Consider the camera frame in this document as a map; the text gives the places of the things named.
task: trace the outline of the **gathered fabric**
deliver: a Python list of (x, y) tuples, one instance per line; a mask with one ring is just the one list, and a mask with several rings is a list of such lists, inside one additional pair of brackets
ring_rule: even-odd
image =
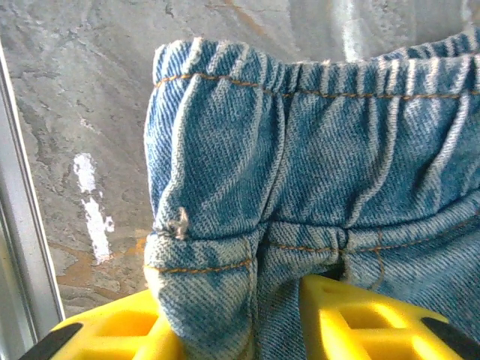
[(306, 359), (299, 280), (338, 267), (480, 341), (479, 41), (332, 64), (157, 50), (145, 276), (188, 359)]

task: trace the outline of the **blue denim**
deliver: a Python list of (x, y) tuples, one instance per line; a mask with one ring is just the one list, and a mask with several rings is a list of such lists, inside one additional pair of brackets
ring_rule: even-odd
[(335, 64), (158, 49), (145, 276), (188, 359), (305, 359), (299, 279), (336, 266), (480, 341), (479, 41)]

